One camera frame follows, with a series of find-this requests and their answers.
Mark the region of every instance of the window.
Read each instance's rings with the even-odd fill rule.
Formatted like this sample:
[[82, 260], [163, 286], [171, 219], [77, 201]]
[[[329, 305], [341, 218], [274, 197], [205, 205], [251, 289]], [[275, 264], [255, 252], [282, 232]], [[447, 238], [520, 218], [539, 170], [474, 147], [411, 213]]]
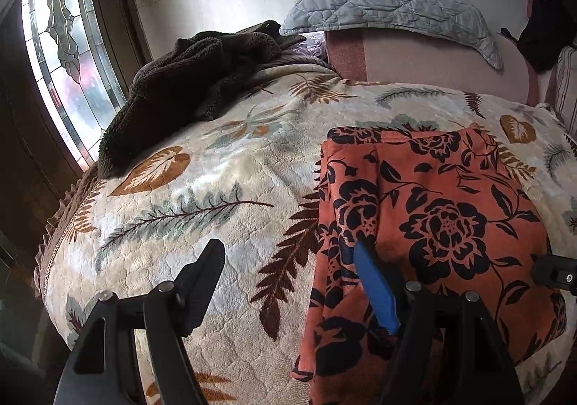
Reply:
[[83, 170], [124, 105], [92, 0], [22, 0], [22, 24], [40, 94]]

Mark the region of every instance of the light blue quilted pillow cover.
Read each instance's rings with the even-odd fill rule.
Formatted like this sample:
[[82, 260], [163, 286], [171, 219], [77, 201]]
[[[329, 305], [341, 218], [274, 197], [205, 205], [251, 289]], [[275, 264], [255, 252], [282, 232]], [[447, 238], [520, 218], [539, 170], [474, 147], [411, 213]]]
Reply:
[[497, 70], [497, 45], [469, 0], [296, 0], [281, 34], [391, 28], [448, 39], [477, 50]]

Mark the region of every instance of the silver bolt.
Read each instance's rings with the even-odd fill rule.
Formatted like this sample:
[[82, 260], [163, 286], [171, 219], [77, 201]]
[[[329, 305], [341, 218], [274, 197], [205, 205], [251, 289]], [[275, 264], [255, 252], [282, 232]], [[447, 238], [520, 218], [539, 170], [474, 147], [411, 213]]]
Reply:
[[174, 288], [174, 282], [170, 280], [163, 281], [160, 285], [158, 285], [158, 291], [161, 293], [168, 293], [169, 291]]
[[111, 292], [110, 290], [104, 290], [98, 294], [98, 299], [100, 299], [101, 301], [108, 301], [109, 299], [112, 299], [112, 296], [114, 296], [113, 292]]
[[422, 284], [420, 284], [418, 281], [415, 280], [407, 281], [407, 283], [405, 283], [405, 288], [412, 293], [420, 291], [422, 287], [423, 287]]
[[465, 299], [470, 302], [477, 302], [479, 300], [479, 295], [474, 291], [467, 291], [465, 293]]

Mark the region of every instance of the folded orange fabric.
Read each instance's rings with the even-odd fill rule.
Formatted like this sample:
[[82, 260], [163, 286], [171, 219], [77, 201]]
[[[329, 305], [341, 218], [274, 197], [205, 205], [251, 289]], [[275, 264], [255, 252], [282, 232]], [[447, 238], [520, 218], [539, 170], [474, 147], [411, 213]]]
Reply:
[[565, 331], [562, 295], [530, 276], [550, 251], [545, 227], [486, 132], [332, 129], [318, 193], [321, 247], [292, 372], [311, 381], [311, 405], [375, 403], [394, 349], [355, 271], [358, 240], [433, 293], [479, 293], [515, 363]]

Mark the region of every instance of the striped fabric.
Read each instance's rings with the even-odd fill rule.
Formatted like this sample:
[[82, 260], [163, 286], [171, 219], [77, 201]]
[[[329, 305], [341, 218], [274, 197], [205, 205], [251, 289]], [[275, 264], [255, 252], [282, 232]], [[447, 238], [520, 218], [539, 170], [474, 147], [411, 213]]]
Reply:
[[577, 49], [563, 47], [557, 63], [555, 112], [565, 127], [577, 135]]

